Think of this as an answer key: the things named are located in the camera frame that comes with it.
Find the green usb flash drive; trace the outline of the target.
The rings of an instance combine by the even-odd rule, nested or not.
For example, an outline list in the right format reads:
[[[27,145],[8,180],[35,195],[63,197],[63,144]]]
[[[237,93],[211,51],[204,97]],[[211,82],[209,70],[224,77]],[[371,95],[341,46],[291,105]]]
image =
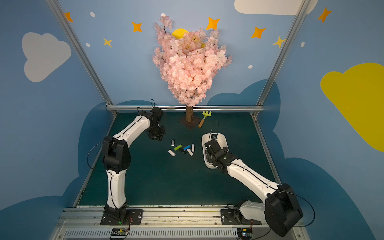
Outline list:
[[[174,148],[174,150],[175,150],[175,151],[178,151],[178,150],[182,149],[182,147],[183,147],[182,145],[178,145],[178,146],[176,146],[176,147]]]

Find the white usb flash drive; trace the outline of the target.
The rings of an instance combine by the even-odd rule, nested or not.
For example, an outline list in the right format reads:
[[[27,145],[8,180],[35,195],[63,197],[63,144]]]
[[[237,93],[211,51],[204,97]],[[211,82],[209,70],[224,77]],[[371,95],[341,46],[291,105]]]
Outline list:
[[[176,154],[172,151],[172,150],[168,150],[168,153],[172,156],[172,157],[175,157]]]

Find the blue usb flash drive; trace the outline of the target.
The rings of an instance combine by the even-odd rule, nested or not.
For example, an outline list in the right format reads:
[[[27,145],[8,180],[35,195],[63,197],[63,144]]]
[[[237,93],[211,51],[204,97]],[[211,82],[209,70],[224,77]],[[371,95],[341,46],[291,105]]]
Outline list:
[[[188,145],[188,146],[184,147],[183,150],[186,151],[186,150],[188,150],[190,148],[191,148],[191,145]]]

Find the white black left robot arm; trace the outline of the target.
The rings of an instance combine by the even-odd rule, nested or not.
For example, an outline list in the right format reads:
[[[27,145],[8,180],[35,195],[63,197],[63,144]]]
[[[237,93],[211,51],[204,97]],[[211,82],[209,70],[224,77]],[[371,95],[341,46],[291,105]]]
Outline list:
[[[108,200],[101,220],[102,226],[131,225],[133,220],[127,212],[125,195],[126,172],[131,164],[130,146],[141,133],[146,132],[150,140],[161,142],[165,127],[160,125],[163,110],[151,100],[151,111],[137,107],[135,119],[112,137],[107,136],[100,142],[102,146],[102,164],[108,176]]]

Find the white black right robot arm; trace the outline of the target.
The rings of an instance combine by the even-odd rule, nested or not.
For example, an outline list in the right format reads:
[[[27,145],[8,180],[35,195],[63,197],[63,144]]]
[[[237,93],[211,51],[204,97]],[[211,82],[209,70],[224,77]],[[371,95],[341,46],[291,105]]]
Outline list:
[[[303,234],[309,239],[307,227],[314,223],[301,224],[304,216],[299,203],[303,197],[297,195],[288,184],[278,184],[247,166],[239,157],[230,152],[226,137],[210,131],[202,136],[204,161],[208,168],[238,180],[261,200],[261,203],[243,201],[231,210],[235,215],[265,223],[275,234],[284,237],[290,230],[296,235]]]

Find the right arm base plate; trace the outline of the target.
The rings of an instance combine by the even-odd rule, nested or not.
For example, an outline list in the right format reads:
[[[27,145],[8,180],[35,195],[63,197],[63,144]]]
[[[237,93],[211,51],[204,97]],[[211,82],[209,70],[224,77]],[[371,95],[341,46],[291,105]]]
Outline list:
[[[245,219],[237,209],[223,208],[220,210],[222,225],[251,225],[251,220]]]

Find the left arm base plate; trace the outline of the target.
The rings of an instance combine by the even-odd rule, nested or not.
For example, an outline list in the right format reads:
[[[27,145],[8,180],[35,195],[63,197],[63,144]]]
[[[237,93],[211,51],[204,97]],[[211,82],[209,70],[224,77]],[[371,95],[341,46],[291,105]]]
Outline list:
[[[126,209],[125,212],[115,217],[112,214],[103,213],[101,226],[139,226],[143,219],[144,210],[142,209]]]

